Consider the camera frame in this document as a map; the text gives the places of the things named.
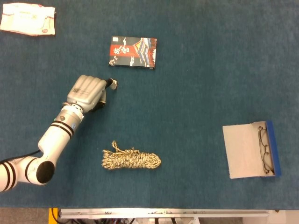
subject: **black cable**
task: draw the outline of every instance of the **black cable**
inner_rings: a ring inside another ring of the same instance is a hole
[[[11,157],[11,158],[8,158],[8,159],[4,159],[4,160],[0,161],[0,164],[5,163],[7,161],[11,161],[11,160],[15,160],[15,159],[19,159],[19,158],[31,156],[31,155],[37,154],[39,152],[40,152],[40,150],[37,150],[35,152],[29,153],[29,154],[26,154],[26,155],[20,155],[20,156],[16,156],[16,157]]]
[[[80,223],[78,223],[75,219],[72,219],[71,221],[72,221],[72,222],[75,222],[75,223],[77,223],[77,224],[80,224]]]
[[[177,224],[177,221],[175,218],[171,218],[172,224]]]
[[[135,218],[132,218],[132,220],[131,220],[130,224],[132,224],[132,223],[134,222],[134,220],[135,220]]]
[[[55,216],[54,216],[53,208],[51,208],[51,211],[52,211],[52,217],[53,217],[53,219],[54,219],[55,222],[57,222],[58,224],[66,224],[66,223],[70,222],[70,219],[69,219],[68,221],[64,222],[64,223],[59,222],[59,221],[55,218]]]

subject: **blue carpet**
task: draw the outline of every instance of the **blue carpet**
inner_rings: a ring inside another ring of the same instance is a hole
[[[19,183],[1,207],[299,209],[297,1],[27,2],[56,7],[56,36],[0,32],[0,158],[37,149],[81,74],[119,88],[86,115],[51,182]],[[156,70],[108,67],[112,35],[157,38]],[[267,119],[282,176],[230,180],[222,126]],[[112,140],[161,167],[103,169]]]

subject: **robotic hand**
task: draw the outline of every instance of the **robotic hand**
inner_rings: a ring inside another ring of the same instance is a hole
[[[82,122],[84,114],[102,108],[106,88],[116,89],[113,79],[101,80],[81,75],[67,96],[67,102],[38,142],[41,158],[25,155],[0,161],[0,192],[12,189],[17,182],[46,184],[54,175],[57,159]]]

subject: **silver bar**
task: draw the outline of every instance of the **silver bar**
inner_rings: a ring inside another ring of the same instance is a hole
[[[155,217],[267,217],[268,210],[210,209],[61,209],[61,218],[155,218]]]

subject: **glasses frame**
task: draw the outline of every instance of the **glasses frame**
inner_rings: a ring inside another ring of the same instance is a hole
[[[264,128],[262,126],[259,126],[258,130],[257,130],[259,146],[260,146],[260,154],[261,154],[261,159],[262,159],[262,163],[263,163],[263,171],[265,174],[268,174],[270,171],[272,171],[274,173],[273,166],[271,167],[269,164],[265,163],[265,156],[270,155],[270,157],[271,157],[271,153],[270,153],[269,145],[263,143],[263,140],[262,140],[262,131],[263,130],[267,133],[267,128]]]

